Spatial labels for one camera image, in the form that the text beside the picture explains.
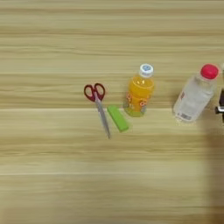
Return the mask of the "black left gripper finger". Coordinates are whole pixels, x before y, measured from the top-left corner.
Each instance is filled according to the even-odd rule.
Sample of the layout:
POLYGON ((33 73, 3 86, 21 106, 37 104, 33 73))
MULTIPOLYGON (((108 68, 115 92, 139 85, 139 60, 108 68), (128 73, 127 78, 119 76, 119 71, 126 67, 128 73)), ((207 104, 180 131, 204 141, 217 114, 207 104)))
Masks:
POLYGON ((224 89, 221 90, 219 105, 215 108, 215 114, 222 114, 222 121, 224 122, 224 89))

